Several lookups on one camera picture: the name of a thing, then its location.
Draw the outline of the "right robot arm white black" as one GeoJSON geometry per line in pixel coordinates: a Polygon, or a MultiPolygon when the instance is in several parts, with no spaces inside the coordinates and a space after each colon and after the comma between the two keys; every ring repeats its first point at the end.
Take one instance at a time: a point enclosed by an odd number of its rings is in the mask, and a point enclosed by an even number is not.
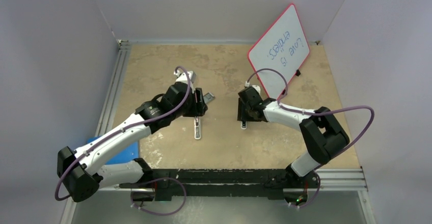
{"type": "Polygon", "coordinates": [[[321,115],[330,111],[326,107],[296,113],[293,110],[297,107],[286,106],[287,109],[284,109],[285,105],[279,104],[276,99],[262,99],[252,86],[244,88],[238,95],[238,120],[243,123],[271,122],[301,132],[306,152],[287,167],[286,173],[287,183],[293,187],[304,183],[308,173],[327,164],[349,143],[347,133],[335,116],[321,115]]]}

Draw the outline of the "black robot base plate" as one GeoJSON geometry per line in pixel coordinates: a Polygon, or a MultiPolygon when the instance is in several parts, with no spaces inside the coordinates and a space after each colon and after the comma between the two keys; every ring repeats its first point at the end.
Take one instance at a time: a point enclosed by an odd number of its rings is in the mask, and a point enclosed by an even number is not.
{"type": "Polygon", "coordinates": [[[120,188],[148,188],[156,201],[172,197],[264,197],[295,201],[318,187],[317,174],[298,177],[287,169],[153,169],[137,183],[120,188]]]}

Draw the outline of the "white stapler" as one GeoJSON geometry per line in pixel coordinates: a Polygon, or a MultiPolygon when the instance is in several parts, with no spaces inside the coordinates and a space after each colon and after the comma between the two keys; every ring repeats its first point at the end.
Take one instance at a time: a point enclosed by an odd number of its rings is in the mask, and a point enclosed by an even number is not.
{"type": "Polygon", "coordinates": [[[246,130],[247,129],[247,122],[246,121],[241,121],[240,122],[240,128],[242,130],[246,130]]]}
{"type": "Polygon", "coordinates": [[[194,117],[194,139],[201,139],[201,119],[199,116],[194,117]]]}

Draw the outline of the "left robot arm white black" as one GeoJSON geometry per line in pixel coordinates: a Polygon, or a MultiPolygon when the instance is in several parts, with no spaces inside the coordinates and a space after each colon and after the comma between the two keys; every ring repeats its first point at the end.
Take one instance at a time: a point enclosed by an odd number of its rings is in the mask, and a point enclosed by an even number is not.
{"type": "Polygon", "coordinates": [[[107,180],[102,168],[111,158],[134,142],[169,126],[175,119],[201,117],[207,109],[202,88],[177,81],[165,93],[143,102],[124,122],[95,141],[75,150],[68,146],[62,148],[57,154],[56,200],[64,200],[59,196],[61,185],[68,191],[66,198],[75,202],[88,199],[107,180]]]}

